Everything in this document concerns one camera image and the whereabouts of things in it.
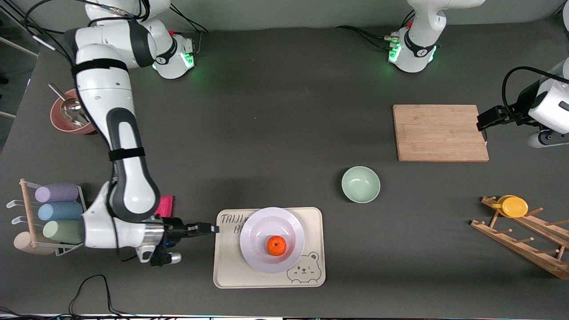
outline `pink cloth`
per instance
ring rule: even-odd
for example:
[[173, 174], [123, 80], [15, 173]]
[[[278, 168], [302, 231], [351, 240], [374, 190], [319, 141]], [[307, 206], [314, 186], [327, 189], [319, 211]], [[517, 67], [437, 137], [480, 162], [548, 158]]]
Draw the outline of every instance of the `pink cloth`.
[[170, 218], [172, 216], [172, 209], [174, 209], [174, 196], [165, 195], [160, 197], [160, 204], [154, 215], [159, 215], [163, 218]]

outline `yellow mug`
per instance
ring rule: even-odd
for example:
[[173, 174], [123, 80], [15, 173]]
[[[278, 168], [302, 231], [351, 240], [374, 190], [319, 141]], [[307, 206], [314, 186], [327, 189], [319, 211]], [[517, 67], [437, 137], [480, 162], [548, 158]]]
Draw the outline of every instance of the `yellow mug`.
[[499, 198], [498, 203], [492, 203], [492, 208], [508, 218], [523, 217], [528, 210], [525, 200], [515, 195], [505, 195]]

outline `green bowl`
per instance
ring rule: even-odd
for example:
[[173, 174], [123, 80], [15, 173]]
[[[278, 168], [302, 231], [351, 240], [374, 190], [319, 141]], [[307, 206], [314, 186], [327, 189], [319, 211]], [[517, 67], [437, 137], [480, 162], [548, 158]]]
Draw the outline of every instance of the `green bowl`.
[[380, 194], [380, 179], [367, 167], [350, 168], [342, 177], [344, 194], [356, 203], [368, 203]]

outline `bear drawing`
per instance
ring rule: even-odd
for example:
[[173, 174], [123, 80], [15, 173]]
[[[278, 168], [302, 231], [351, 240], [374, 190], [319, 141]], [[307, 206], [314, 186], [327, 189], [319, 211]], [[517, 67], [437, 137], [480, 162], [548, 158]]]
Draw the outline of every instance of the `bear drawing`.
[[287, 277], [292, 281], [291, 283], [295, 283], [295, 281], [299, 284], [307, 284], [310, 281], [318, 283], [318, 279], [322, 276], [322, 271], [318, 266], [318, 258], [316, 252], [300, 256], [298, 262], [286, 272]]

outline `dark gray table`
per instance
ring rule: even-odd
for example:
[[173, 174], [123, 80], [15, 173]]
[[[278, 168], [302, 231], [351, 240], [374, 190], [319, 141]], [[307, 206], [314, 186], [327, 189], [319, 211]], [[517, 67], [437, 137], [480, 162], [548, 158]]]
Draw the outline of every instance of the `dark gray table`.
[[[2, 209], [2, 304], [61, 313], [85, 277], [103, 273], [115, 307], [133, 313], [567, 319], [569, 282], [468, 220], [489, 219], [479, 197], [503, 194], [544, 207], [552, 221], [568, 218], [569, 148], [531, 149], [532, 129], [509, 125], [489, 131], [487, 163], [399, 162], [391, 112], [393, 104], [500, 104], [508, 70], [565, 59], [562, 25], [449, 26], [441, 41], [433, 63], [411, 75], [347, 30], [213, 32], [181, 79], [130, 72], [150, 172], [162, 194], [177, 196], [176, 215], [213, 222], [226, 208], [318, 207], [321, 287], [218, 289], [214, 237], [184, 241], [183, 262], [163, 268], [120, 263], [113, 250], [30, 255], [12, 246], [26, 227], [10, 219], [23, 210]], [[514, 75], [510, 99], [536, 79]], [[50, 81], [72, 86], [64, 61], [43, 51], [0, 158], [2, 204], [20, 197], [22, 177], [84, 184], [92, 200], [110, 175], [99, 136], [52, 128]], [[355, 165], [381, 178], [372, 203], [350, 203], [339, 191], [340, 175]], [[514, 225], [514, 236], [526, 233]], [[84, 289], [77, 311], [106, 312], [101, 281]]]

